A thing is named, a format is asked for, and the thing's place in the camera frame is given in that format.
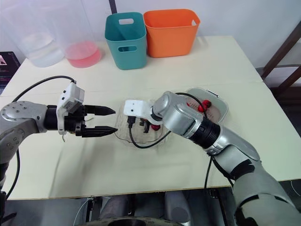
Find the white table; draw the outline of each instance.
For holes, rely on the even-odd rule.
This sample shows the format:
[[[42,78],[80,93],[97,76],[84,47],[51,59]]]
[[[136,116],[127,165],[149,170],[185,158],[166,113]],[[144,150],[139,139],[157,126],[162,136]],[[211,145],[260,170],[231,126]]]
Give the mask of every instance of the white table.
[[[200,48],[198,53],[194,49],[192,55],[201,58],[202,51],[207,51],[207,54],[212,56],[203,56],[203,62],[200,61],[199,63],[207,69],[201,68],[196,61],[190,66],[185,66],[190,73],[184,73],[182,76],[171,67],[170,63],[170,61],[177,61],[178,57],[163,58],[161,59],[163,62],[159,59],[152,59],[154,64],[147,65],[141,70],[120,71],[114,69],[114,65],[103,66],[107,70],[109,68],[115,71],[107,77],[104,75],[93,76],[91,74],[93,67],[83,69],[83,72],[86,72],[82,76],[93,77],[94,82],[84,82],[80,77],[81,75],[75,73],[78,69],[74,70],[74,73],[61,74],[74,77],[78,81],[78,85],[86,90],[85,104],[105,105],[115,110],[120,108],[124,99],[154,99],[160,97],[166,90],[186,91],[191,87],[202,87],[216,92],[229,105],[229,112],[224,125],[254,145],[261,156],[265,169],[277,180],[300,178],[301,139],[270,90],[262,83],[261,78],[232,38],[208,37],[206,40],[207,43],[213,42],[216,45],[219,43],[221,49],[227,49],[227,47],[223,47],[222,43],[224,45],[232,43],[232,51],[229,49],[228,53],[235,54],[228,59],[224,57],[217,60],[217,56],[213,57],[214,53],[218,52],[215,49],[216,45],[212,48],[208,45],[204,50]],[[109,55],[107,51],[103,60],[113,64]],[[186,57],[194,62],[191,55]],[[229,58],[238,60],[240,66],[231,64]],[[230,65],[227,66],[223,62],[224,60]],[[101,64],[102,62],[95,65],[95,68],[101,67]],[[222,71],[215,64],[224,65],[227,76],[230,77],[229,80],[224,74],[217,76],[212,73],[212,71]],[[65,71],[73,70],[64,61],[53,67],[57,67],[57,70],[59,68],[63,70],[65,67]],[[153,68],[155,77],[159,78],[159,71],[163,71],[165,72],[163,73],[164,77],[173,78],[176,75],[177,79],[166,79],[166,82],[163,80],[163,83],[156,85],[152,82],[150,75],[152,71],[148,67]],[[172,70],[173,74],[167,73],[167,68]],[[198,73],[198,69],[202,70],[204,77]],[[52,73],[43,74],[38,79],[37,73],[34,71],[40,70],[47,72],[45,68],[34,68],[28,61],[25,62],[17,73],[19,83],[17,77],[9,83],[7,90],[0,97],[0,107],[12,101],[15,94],[37,80],[50,75],[58,75],[54,73],[53,69]],[[21,74],[31,81],[24,81],[27,84],[23,85],[23,81],[20,79]],[[135,77],[138,74],[141,79],[137,81]],[[112,77],[115,79],[119,77],[121,81],[126,83],[127,79],[124,79],[123,76],[129,77],[131,85],[125,86],[120,82],[117,84],[118,89],[116,87],[110,89],[109,85],[113,85]],[[97,78],[103,79],[103,83],[107,86],[104,87],[103,83],[99,87],[96,86]],[[141,80],[147,80],[149,83],[143,83]],[[134,87],[136,82],[139,83],[138,87]],[[37,88],[31,93],[25,94],[23,99],[35,103],[55,105],[59,93],[67,84],[67,81],[62,80],[55,85],[53,84],[52,87],[45,85],[44,89]],[[116,115],[96,116],[87,122],[87,125],[90,127],[95,125],[114,127],[116,118]],[[175,134],[172,134],[162,145],[140,150],[134,146],[124,145],[114,135],[102,138],[81,138],[68,134],[64,143],[56,131],[49,131],[45,134],[29,136],[20,146],[20,155],[21,172],[18,183],[11,194],[11,199],[80,197],[202,188],[209,162],[209,158],[200,147]],[[4,190],[10,188],[15,172],[16,160],[13,158],[7,170]],[[208,186],[227,185],[228,181],[213,166],[209,175]]]
[[[212,84],[261,82],[262,79],[239,45],[230,36],[196,39],[186,56],[147,58],[142,69],[120,70],[106,42],[100,43],[103,59],[89,68],[75,68],[64,59],[56,65],[37,68],[26,59],[1,96],[16,96],[44,78],[66,75],[77,80],[85,91],[133,89],[174,89]],[[67,81],[53,80],[31,90],[32,94],[61,93]]]

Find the clear plastic container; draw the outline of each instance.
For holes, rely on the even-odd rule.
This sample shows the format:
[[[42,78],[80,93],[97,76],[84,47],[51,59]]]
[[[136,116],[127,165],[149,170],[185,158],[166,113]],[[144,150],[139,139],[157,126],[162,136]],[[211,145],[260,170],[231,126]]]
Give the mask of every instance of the clear plastic container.
[[[27,1],[4,2],[0,16],[4,31],[35,66],[54,65],[64,57]]]
[[[90,67],[101,59],[81,0],[37,0],[35,4],[72,66]]]

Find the red object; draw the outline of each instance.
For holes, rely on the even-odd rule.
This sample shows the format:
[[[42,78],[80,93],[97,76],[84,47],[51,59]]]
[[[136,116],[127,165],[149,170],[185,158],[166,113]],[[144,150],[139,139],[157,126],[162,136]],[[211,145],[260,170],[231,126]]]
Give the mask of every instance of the red object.
[[[207,111],[207,106],[204,105],[204,108],[203,108],[201,105],[199,105],[199,106],[198,106],[198,111],[199,111],[199,112]]]
[[[206,106],[206,107],[211,107],[211,105],[212,105],[212,103],[211,103],[210,100],[204,100],[204,101],[202,102],[202,104],[203,104],[204,106]]]
[[[157,131],[157,130],[159,130],[159,129],[161,128],[161,126],[160,126],[160,125],[153,125],[153,124],[151,124],[151,128],[152,128],[154,131]]]

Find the white wall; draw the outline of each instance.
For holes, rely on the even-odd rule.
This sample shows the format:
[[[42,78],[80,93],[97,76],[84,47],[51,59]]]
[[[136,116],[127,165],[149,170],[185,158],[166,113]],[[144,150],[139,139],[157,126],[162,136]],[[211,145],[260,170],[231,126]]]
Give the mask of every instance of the white wall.
[[[83,0],[97,40],[104,40],[108,0]],[[189,8],[201,20],[198,35],[232,35],[255,67],[264,66],[301,20],[301,0],[115,0],[118,12]],[[24,56],[3,38],[0,51]]]

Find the black cable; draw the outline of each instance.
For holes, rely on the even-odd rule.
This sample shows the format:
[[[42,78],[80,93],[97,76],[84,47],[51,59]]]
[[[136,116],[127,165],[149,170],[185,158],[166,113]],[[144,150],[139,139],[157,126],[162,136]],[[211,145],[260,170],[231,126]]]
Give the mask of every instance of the black cable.
[[[21,96],[23,96],[25,93],[27,93],[32,88],[34,88],[34,87],[36,87],[36,86],[38,86],[38,85],[40,85],[40,84],[42,84],[46,81],[52,80],[52,79],[69,79],[69,80],[71,80],[71,82],[75,83],[75,80],[73,78],[69,77],[69,76],[58,75],[58,76],[49,77],[49,78],[43,79],[41,81],[38,81],[37,83],[35,83],[32,86],[28,87],[26,90],[24,90],[22,93],[20,93],[12,102],[15,102],[18,99],[20,99]]]
[[[230,178],[227,178],[227,179],[228,179],[229,183],[231,184],[231,187],[233,188],[233,186],[234,186],[233,182],[231,181]]]
[[[18,177],[19,177],[19,173],[20,173],[20,153],[19,153],[19,149],[17,150],[16,155],[17,155],[17,172],[16,172],[14,182],[13,182],[10,190],[8,191],[8,194],[6,195],[6,199],[9,198],[10,194],[12,193],[13,189],[15,188]]]
[[[75,83],[75,80],[69,76],[64,76],[64,75],[58,75],[58,76],[53,76],[53,77],[49,77],[46,79],[43,79],[41,81],[38,81],[37,83],[33,84],[32,86],[28,87],[27,89],[25,89],[22,93],[20,93],[12,102],[18,101],[25,93],[27,93],[29,90],[31,90],[32,88],[46,82],[52,79],[69,79],[71,80],[71,82]],[[10,194],[12,193],[12,191],[14,190],[18,177],[19,177],[19,173],[20,173],[20,153],[19,153],[19,149],[16,152],[16,157],[17,157],[17,171],[16,171],[16,176],[14,179],[14,182],[10,188],[10,190],[8,191],[8,194],[6,195],[6,199],[8,199],[8,197],[10,196]]]
[[[213,159],[213,157],[211,156],[211,157],[210,157],[209,164],[208,164],[208,168],[207,168],[206,178],[205,178],[205,185],[204,185],[204,190],[205,190],[205,191],[206,191],[206,189],[207,189],[207,182],[208,182],[208,176],[209,176],[209,171],[210,171],[212,159]]]
[[[204,105],[202,104],[202,102],[200,102],[199,99],[197,99],[195,96],[193,96],[193,95],[191,95],[191,94],[189,94],[189,93],[176,93],[176,94],[177,94],[177,95],[188,96],[188,97],[191,97],[192,99],[194,99],[195,101],[197,101],[197,103],[198,103],[199,105],[201,105],[201,107],[204,109],[204,116],[205,116],[205,118],[208,118],[208,117],[207,117],[207,113],[206,113],[205,108],[204,108]]]
[[[135,145],[136,147],[141,148],[141,149],[145,149],[145,148],[149,148],[149,147],[153,147],[153,146],[157,145],[158,143],[160,143],[162,140],[164,140],[171,133],[171,131],[168,131],[160,140],[156,141],[155,143],[152,143],[151,145],[140,146],[134,141],[131,127],[128,128],[128,132],[130,134],[130,138],[131,138],[131,141],[132,141],[133,145]]]

